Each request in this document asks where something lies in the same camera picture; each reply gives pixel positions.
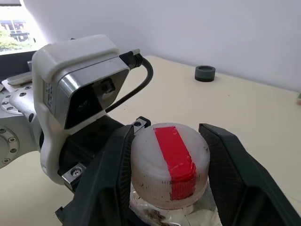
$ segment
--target black cable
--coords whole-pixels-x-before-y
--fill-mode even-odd
[[[118,107],[119,105],[123,104],[125,101],[127,101],[132,96],[136,95],[138,92],[140,92],[144,87],[146,87],[149,84],[149,82],[151,81],[151,79],[154,75],[153,68],[152,68],[150,62],[147,59],[145,59],[144,57],[142,59],[142,65],[147,70],[147,76],[146,76],[145,80],[139,86],[137,86],[137,88],[135,88],[133,91],[129,92],[124,97],[122,97],[120,100],[118,100],[116,103],[114,103],[110,107],[106,108],[105,109],[106,113],[109,113],[110,111],[112,111],[113,109]]]

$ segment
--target screw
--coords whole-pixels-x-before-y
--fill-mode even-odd
[[[82,168],[81,167],[75,167],[71,170],[71,174],[74,177],[78,177],[82,173]]]
[[[81,174],[81,171],[79,169],[76,169],[73,173],[72,176],[77,177]]]
[[[2,160],[2,162],[3,162],[4,164],[8,163],[9,161],[10,161],[10,159],[3,159],[3,160]]]
[[[136,121],[135,123],[134,123],[134,126],[141,126],[141,122],[139,122],[139,121]]]
[[[16,141],[16,138],[11,137],[11,138],[8,139],[8,141],[9,141],[9,142],[14,142],[14,141]]]

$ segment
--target white wall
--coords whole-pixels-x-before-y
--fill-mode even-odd
[[[48,42],[106,34],[190,65],[301,90],[300,0],[24,0]]]

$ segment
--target plastic bottle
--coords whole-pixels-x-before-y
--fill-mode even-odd
[[[150,226],[221,226],[208,183],[210,152],[195,130],[156,124],[132,143],[130,208]]]

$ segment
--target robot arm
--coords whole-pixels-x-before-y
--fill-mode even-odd
[[[140,65],[147,79],[113,104],[128,72]],[[44,172],[74,193],[56,212],[63,225],[144,226],[129,209],[130,149],[135,133],[151,123],[140,117],[124,126],[106,112],[149,83],[150,63],[136,51],[119,56],[100,35],[45,46],[32,66],[33,88],[1,94],[0,142],[7,151],[0,154],[9,160],[0,167],[41,147]],[[199,132],[209,145],[209,180],[223,226],[301,225],[275,181],[235,135],[206,124]]]

